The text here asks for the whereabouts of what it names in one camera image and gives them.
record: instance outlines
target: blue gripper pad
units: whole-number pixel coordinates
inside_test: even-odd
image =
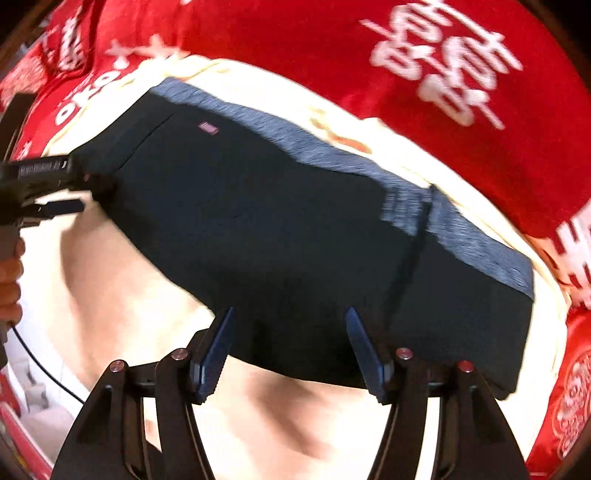
[[[363,380],[365,380],[365,386],[381,404],[388,404],[386,384],[394,374],[393,363],[388,359],[380,358],[376,346],[354,308],[347,311],[345,321],[349,341],[355,352]]]
[[[233,307],[224,315],[217,315],[193,355],[190,375],[201,403],[216,390],[234,340],[234,317]]]

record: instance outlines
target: gray handle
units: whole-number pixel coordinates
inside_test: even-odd
[[[0,225],[0,262],[14,256],[21,233],[15,225]],[[4,368],[8,359],[4,344],[8,341],[7,323],[0,320],[0,368]]]

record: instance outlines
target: small logo label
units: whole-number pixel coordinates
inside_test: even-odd
[[[203,130],[204,132],[207,132],[210,135],[215,135],[216,133],[219,132],[218,127],[214,127],[212,124],[210,124],[208,122],[203,122],[202,124],[199,125],[199,128],[201,130]]]

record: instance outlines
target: black fabric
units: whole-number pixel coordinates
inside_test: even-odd
[[[102,207],[167,278],[213,311],[236,307],[237,358],[363,387],[344,322],[355,306],[395,346],[472,360],[499,398],[514,391],[532,301],[430,234],[381,221],[377,182],[298,163],[236,122],[150,93],[74,155],[115,176]]]

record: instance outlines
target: folded garment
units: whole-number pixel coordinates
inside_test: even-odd
[[[233,355],[361,387],[343,322],[353,305],[394,345],[470,359],[498,397],[514,391],[529,259],[434,187],[283,119],[174,80],[162,87],[173,101],[147,93],[74,155],[115,176],[101,205],[157,268],[214,311],[236,307]]]

